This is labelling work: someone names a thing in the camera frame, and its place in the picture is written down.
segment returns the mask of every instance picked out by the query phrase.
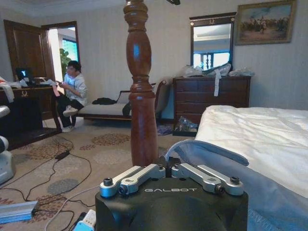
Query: wooden bedpost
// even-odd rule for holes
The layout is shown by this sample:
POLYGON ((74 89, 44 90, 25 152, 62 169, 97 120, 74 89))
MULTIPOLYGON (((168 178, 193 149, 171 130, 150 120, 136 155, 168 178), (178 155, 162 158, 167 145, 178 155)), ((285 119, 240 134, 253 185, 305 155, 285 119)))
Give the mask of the wooden bedpost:
POLYGON ((147 12, 143 0, 126 0, 124 14, 129 25, 126 54, 133 75, 129 95, 132 113, 131 156, 133 165, 138 166, 147 166, 158 158, 155 94, 148 76, 152 53, 145 29, 147 12))

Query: mirror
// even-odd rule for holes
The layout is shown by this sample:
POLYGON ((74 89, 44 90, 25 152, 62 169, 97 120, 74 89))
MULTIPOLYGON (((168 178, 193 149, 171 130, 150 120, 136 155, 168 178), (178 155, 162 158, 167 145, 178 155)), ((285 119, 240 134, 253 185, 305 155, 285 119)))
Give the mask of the mirror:
POLYGON ((191 17, 191 65, 204 71, 232 64, 236 12, 191 17))

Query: framed painting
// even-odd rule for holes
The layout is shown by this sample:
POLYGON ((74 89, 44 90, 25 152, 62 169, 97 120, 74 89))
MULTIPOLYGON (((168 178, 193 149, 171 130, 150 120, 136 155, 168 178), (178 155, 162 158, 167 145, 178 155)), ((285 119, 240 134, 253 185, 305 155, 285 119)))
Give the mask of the framed painting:
POLYGON ((235 45, 290 42, 295 9, 296 0, 239 5, 235 45))

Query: bed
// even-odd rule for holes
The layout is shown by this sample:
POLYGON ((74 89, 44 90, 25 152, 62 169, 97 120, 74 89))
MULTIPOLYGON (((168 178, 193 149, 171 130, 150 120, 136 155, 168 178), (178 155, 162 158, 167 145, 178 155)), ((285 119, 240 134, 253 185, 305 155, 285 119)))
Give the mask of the bed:
MULTIPOLYGON (((147 7, 143 0, 127 0, 124 14, 129 25, 127 61, 134 80, 132 162, 146 166, 158 158, 154 95, 148 81, 147 7)), ((248 230, 307 230, 307 117, 307 111, 211 106, 202 116, 196 139, 174 144, 165 157, 238 176, 249 195, 248 230)))
POLYGON ((170 156, 239 177, 248 230, 308 229, 308 111, 210 106, 195 139, 176 143, 170 156))
POLYGON ((308 198, 308 111, 210 106, 195 139, 244 156, 252 170, 308 198))

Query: floor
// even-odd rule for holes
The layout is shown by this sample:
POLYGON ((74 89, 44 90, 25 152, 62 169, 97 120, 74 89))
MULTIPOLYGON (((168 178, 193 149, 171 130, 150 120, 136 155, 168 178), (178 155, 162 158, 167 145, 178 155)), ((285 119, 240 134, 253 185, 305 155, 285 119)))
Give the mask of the floor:
MULTIPOLYGON (((53 120, 46 120, 44 126, 52 128, 55 124, 53 120)), ((164 155, 169 147, 185 139, 187 137, 158 136, 159 154, 164 155)), ((66 198, 132 167, 130 122, 88 121, 78 117, 72 132, 11 152, 16 174, 0 186, 0 204, 22 203, 24 197, 38 201, 38 212, 31 220, 0 224, 0 230, 43 230, 66 198), (60 161, 55 160, 58 154, 67 150, 70 155, 60 161)), ((60 216, 47 230, 69 230, 81 212, 95 209, 92 205, 98 192, 97 187, 74 198, 81 201, 65 204, 60 216)))

